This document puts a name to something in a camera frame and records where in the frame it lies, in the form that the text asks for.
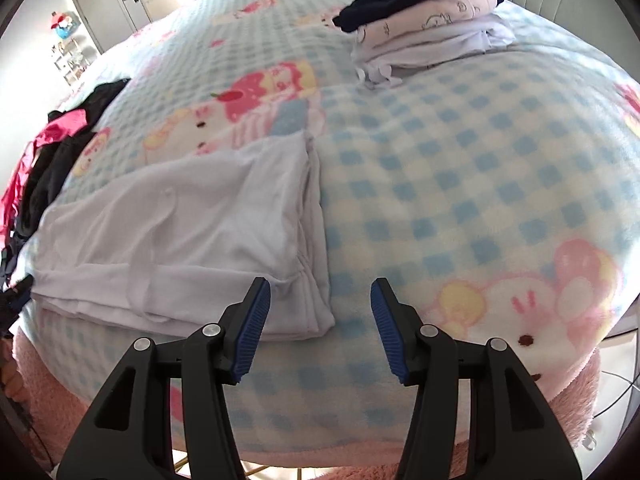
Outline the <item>light grey navy-trimmed t-shirt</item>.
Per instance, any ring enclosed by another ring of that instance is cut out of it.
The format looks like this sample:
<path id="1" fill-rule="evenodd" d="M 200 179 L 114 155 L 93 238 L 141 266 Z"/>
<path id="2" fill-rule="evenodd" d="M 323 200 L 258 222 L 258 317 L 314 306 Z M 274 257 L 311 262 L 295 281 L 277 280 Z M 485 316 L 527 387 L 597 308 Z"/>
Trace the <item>light grey navy-trimmed t-shirt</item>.
<path id="1" fill-rule="evenodd" d="M 184 336 L 264 278 L 265 339 L 320 337 L 335 323 L 306 132 L 126 174 L 51 207 L 36 242 L 32 298 L 62 315 Z"/>

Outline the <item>white folded clothes stack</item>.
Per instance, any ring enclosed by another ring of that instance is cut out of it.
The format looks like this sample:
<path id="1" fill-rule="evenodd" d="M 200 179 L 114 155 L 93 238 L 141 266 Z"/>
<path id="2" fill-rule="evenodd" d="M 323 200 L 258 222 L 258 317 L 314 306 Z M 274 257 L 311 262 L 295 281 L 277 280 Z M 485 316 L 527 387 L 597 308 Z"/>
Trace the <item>white folded clothes stack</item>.
<path id="1" fill-rule="evenodd" d="M 367 87 L 395 87 L 405 73 L 504 49 L 515 41 L 498 0 L 425 0 L 357 29 L 352 62 Z"/>

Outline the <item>black garment pile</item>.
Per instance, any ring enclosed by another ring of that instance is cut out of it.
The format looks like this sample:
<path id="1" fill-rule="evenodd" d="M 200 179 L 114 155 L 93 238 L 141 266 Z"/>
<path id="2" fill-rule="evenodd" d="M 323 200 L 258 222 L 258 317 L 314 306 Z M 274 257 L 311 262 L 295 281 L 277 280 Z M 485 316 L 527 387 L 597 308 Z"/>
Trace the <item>black garment pile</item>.
<path id="1" fill-rule="evenodd" d="M 71 110 L 52 110 L 47 125 L 27 145 L 1 197 L 3 283 L 11 279 L 22 248 L 37 231 L 43 213 L 58 197 L 76 160 L 96 135 L 96 124 L 127 84 L 127 78 L 99 84 Z"/>

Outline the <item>blue checkered cartoon blanket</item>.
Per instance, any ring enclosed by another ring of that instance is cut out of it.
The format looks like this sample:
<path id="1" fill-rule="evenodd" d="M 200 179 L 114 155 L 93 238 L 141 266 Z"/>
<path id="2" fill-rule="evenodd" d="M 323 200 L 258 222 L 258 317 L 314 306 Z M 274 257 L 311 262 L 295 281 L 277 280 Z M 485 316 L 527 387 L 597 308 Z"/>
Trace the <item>blue checkered cartoon blanket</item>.
<path id="1" fill-rule="evenodd" d="M 454 338 L 505 339 L 550 401 L 639 292 L 631 76 L 503 2 L 495 14 L 514 33 L 509 47 L 369 88 L 354 37 L 330 24 L 351 1 L 200 0 L 106 51 L 85 88 L 129 84 L 51 206 L 161 162 L 270 136 L 314 139 L 335 323 L 320 337 L 264 338 L 231 391 L 235 439 L 252 462 L 398 461 L 412 396 L 374 325 L 376 278 Z M 175 337 L 35 299 L 18 332 L 87 405 L 136 339 Z"/>

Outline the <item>white shelf with trinkets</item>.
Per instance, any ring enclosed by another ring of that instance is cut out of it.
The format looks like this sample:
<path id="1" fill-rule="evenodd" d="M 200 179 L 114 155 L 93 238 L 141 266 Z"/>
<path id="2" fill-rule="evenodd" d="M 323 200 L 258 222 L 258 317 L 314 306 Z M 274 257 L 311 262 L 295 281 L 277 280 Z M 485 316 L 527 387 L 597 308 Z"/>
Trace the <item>white shelf with trinkets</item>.
<path id="1" fill-rule="evenodd" d="M 69 86 L 76 84 L 100 52 L 84 36 L 62 39 L 50 49 L 50 60 Z"/>

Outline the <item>red blue plush toy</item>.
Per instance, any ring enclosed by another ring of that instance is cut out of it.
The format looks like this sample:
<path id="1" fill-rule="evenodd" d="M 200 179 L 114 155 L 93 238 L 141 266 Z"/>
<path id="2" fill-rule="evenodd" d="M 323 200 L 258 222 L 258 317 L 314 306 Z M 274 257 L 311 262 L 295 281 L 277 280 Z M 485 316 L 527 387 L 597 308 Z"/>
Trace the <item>red blue plush toy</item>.
<path id="1" fill-rule="evenodd" d="M 80 21 L 73 13 L 53 11 L 50 18 L 50 29 L 60 39 L 68 39 L 76 32 Z"/>

